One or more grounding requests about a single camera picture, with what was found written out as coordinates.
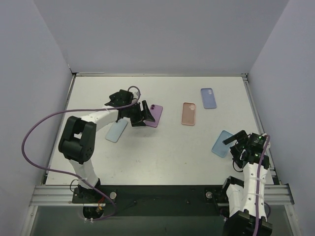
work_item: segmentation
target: metal frame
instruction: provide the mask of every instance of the metal frame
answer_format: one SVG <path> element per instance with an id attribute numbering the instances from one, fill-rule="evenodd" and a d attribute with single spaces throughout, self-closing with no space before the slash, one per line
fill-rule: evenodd
<path id="1" fill-rule="evenodd" d="M 76 76 L 196 76 L 196 75 L 157 75 L 157 74 L 134 74 L 134 75 L 112 75 L 105 73 L 78 73 L 73 74 L 71 85 L 68 91 L 67 100 L 65 103 L 65 109 L 68 106 L 69 98 L 71 96 L 72 88 L 75 82 Z M 264 133 L 263 126 L 261 124 L 259 114 L 257 112 L 255 103 L 253 101 L 252 93 L 250 90 L 249 82 L 247 80 L 247 74 L 238 74 L 238 75 L 226 75 L 226 76 L 240 76 L 243 78 L 244 86 L 250 101 L 250 105 L 252 107 L 253 115 L 255 118 L 256 125 L 260 133 Z M 61 125 L 59 126 L 59 130 L 57 134 L 59 134 L 61 130 Z M 271 160 L 271 168 L 270 172 L 272 177 L 276 177 L 277 173 L 275 171 L 274 162 L 272 160 L 271 153 L 267 153 Z M 60 186 L 36 186 L 34 188 L 34 193 L 30 202 L 29 210 L 27 213 L 27 217 L 24 222 L 24 226 L 22 228 L 21 235 L 28 236 L 30 235 L 33 227 L 33 223 L 35 220 L 35 216 L 37 213 L 38 206 L 96 206 L 96 204 L 73 204 L 72 200 L 72 192 L 69 189 L 68 185 L 60 185 Z M 291 192 L 287 185 L 266 185 L 265 189 L 265 199 L 270 205 L 284 205 L 289 223 L 292 229 L 294 236 L 301 236 L 301 230 L 298 225 L 297 216 L 292 204 L 294 204 Z"/>

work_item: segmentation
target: gray wall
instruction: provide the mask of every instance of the gray wall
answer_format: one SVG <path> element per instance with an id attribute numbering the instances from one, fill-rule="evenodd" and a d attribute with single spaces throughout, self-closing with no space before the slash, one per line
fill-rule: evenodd
<path id="1" fill-rule="evenodd" d="M 290 0 L 250 71 L 277 173 L 305 235 L 315 231 L 315 1 Z"/>
<path id="2" fill-rule="evenodd" d="M 21 142 L 43 116 L 62 109 L 71 73 L 32 0 L 0 2 L 0 235 L 19 235 L 42 172 L 24 161 Z M 59 118 L 38 128 L 27 153 L 45 165 Z"/>
<path id="3" fill-rule="evenodd" d="M 288 0 L 34 0 L 74 72 L 249 72 Z"/>

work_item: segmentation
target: orange phone case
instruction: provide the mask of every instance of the orange phone case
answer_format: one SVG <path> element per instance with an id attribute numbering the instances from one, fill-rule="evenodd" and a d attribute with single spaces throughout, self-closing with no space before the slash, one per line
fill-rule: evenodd
<path id="1" fill-rule="evenodd" d="M 183 104 L 183 125 L 195 125 L 196 105 L 193 103 L 185 102 Z"/>

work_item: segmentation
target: table surface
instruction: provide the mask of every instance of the table surface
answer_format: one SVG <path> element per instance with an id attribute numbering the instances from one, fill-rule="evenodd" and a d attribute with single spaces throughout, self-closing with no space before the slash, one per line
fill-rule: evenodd
<path id="1" fill-rule="evenodd" d="M 232 168 L 232 155 L 221 158 L 211 152 L 222 130 L 258 133 L 241 77 L 76 77 L 68 109 L 101 108 L 108 96 L 136 85 L 141 100 L 163 106 L 157 128 L 131 127 L 117 143 L 105 139 L 111 124 L 96 134 L 92 163 L 102 184 L 112 185 L 202 185 L 223 184 L 229 176 L 244 179 Z M 216 109 L 204 109 L 201 88 L 212 88 Z M 196 105 L 195 126 L 181 124 L 183 103 Z M 87 112 L 67 113 L 83 116 Z M 74 172 L 58 152 L 57 137 L 50 167 Z M 46 184 L 69 185 L 72 176 L 49 172 Z M 273 184 L 270 173 L 267 184 Z"/>

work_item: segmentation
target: black cable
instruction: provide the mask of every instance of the black cable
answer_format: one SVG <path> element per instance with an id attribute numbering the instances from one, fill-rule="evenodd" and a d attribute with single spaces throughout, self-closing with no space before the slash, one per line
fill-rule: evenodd
<path id="1" fill-rule="evenodd" d="M 75 178 L 73 181 L 71 181 L 71 184 L 70 184 L 70 191 L 71 191 L 72 193 L 74 193 L 74 192 L 72 191 L 71 186 L 72 186 L 72 184 L 73 184 L 73 182 L 74 182 L 75 180 L 78 181 L 78 180 Z"/>
<path id="2" fill-rule="evenodd" d="M 269 211 L 268 211 L 268 214 L 267 214 L 267 219 L 269 218 L 269 216 L 271 215 L 271 207 L 268 203 L 265 203 L 266 206 L 268 207 Z"/>
<path id="3" fill-rule="evenodd" d="M 241 173 L 241 172 L 243 172 L 243 170 L 240 170 L 240 171 L 237 171 L 236 169 L 235 169 L 235 166 L 234 166 L 234 164 L 235 164 L 235 161 L 233 161 L 233 169 L 236 171 L 236 172 L 238 172 L 238 173 Z"/>

